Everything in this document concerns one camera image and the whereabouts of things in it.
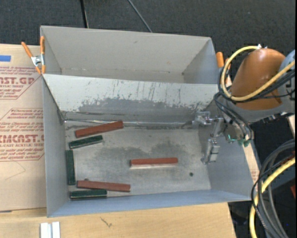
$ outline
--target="cardboard sheet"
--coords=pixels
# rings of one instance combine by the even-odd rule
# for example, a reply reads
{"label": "cardboard sheet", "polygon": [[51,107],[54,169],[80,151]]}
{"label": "cardboard sheet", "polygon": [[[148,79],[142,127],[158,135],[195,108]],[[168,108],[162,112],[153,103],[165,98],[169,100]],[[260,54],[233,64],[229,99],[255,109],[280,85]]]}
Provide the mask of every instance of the cardboard sheet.
{"label": "cardboard sheet", "polygon": [[0,58],[0,211],[45,207],[42,78],[21,45]]}

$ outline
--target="orange robot part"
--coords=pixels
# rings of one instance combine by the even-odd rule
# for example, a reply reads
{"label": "orange robot part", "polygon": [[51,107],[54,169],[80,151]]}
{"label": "orange robot part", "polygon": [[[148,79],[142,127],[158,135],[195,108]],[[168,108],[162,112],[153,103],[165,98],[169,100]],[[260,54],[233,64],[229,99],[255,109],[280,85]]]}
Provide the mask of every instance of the orange robot part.
{"label": "orange robot part", "polygon": [[[241,63],[231,86],[233,96],[246,96],[279,72],[285,56],[273,49],[257,49],[252,51]],[[278,96],[278,90],[266,96]],[[257,99],[249,102],[236,103],[236,106],[245,110],[268,110],[279,106],[280,98]]]}

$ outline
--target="white plastic piece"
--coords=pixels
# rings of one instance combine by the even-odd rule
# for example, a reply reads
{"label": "white plastic piece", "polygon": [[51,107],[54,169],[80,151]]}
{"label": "white plastic piece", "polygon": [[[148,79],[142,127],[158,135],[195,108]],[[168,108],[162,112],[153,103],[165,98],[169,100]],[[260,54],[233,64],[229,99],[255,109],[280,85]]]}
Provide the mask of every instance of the white plastic piece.
{"label": "white plastic piece", "polygon": [[40,238],[60,238],[60,222],[41,223]]}

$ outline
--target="orange clip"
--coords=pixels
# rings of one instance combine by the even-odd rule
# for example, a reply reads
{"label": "orange clip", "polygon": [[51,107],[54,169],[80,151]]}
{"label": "orange clip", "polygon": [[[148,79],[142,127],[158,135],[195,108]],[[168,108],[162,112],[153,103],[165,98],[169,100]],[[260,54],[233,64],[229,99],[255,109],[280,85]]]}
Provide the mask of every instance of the orange clip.
{"label": "orange clip", "polygon": [[222,52],[216,53],[216,59],[217,59],[218,68],[223,67],[224,63],[223,63],[223,53]]}
{"label": "orange clip", "polygon": [[32,52],[30,51],[30,49],[28,48],[28,46],[26,45],[26,43],[21,42],[21,45],[24,47],[25,52],[27,53],[27,55],[32,59],[36,71],[41,74],[41,73],[45,73],[46,71],[46,65],[45,65],[45,61],[44,61],[44,56],[45,56],[45,37],[41,36],[40,37],[40,61],[42,63],[42,70],[39,69],[39,67],[37,66],[37,62],[35,62],[34,59],[37,59],[38,57],[34,57]]}
{"label": "orange clip", "polygon": [[[42,57],[45,55],[45,37],[44,36],[40,37],[40,54],[41,54]],[[42,64],[41,65],[42,73],[45,73],[46,65],[45,65],[44,59],[42,59],[41,64]]]}

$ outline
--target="yellow cable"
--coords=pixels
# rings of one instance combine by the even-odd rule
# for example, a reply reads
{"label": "yellow cable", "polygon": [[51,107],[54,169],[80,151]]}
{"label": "yellow cable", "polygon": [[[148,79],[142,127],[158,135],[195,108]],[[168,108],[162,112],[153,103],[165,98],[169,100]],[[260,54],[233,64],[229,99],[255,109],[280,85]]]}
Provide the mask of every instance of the yellow cable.
{"label": "yellow cable", "polygon": [[[269,186],[269,184],[275,179],[277,178],[282,172],[284,172],[286,169],[288,169],[290,166],[294,165],[296,162],[295,157],[289,161],[287,161],[286,163],[284,163],[282,166],[280,166],[277,170],[275,170],[273,172],[273,174],[271,174],[262,184],[262,193],[266,190],[266,188]],[[254,204],[257,206],[258,205],[258,201],[259,201],[259,195],[256,194],[255,198],[254,198]],[[251,237],[253,238],[257,238],[257,234],[256,234],[256,230],[255,230],[255,225],[254,225],[254,218],[255,218],[255,213],[256,210],[254,209],[254,207],[251,207],[250,210],[250,216],[249,216],[249,228],[250,228],[250,233],[251,233]]]}
{"label": "yellow cable", "polygon": [[242,49],[239,49],[238,51],[236,51],[229,59],[228,61],[226,62],[226,64],[224,65],[223,67],[223,72],[222,72],[222,75],[221,75],[221,87],[223,89],[223,92],[225,93],[225,95],[228,97],[228,98],[231,98],[233,101],[245,101],[245,100],[248,100],[254,96],[256,96],[257,94],[261,93],[263,90],[267,89],[269,86],[271,86],[275,81],[277,81],[283,74],[285,74],[287,71],[289,71],[294,65],[295,65],[295,60],[292,61],[290,64],[288,64],[286,67],[284,67],[278,74],[276,74],[273,78],[271,78],[268,82],[266,82],[263,86],[261,86],[259,89],[257,89],[256,91],[246,95],[246,96],[242,96],[242,97],[236,97],[236,96],[232,96],[226,86],[225,86],[225,83],[224,83],[224,76],[225,76],[225,73],[232,61],[232,59],[234,59],[238,54],[240,54],[241,52],[243,51],[246,51],[246,50],[253,50],[253,49],[258,49],[259,47],[257,46],[248,46],[248,47],[244,47]]}

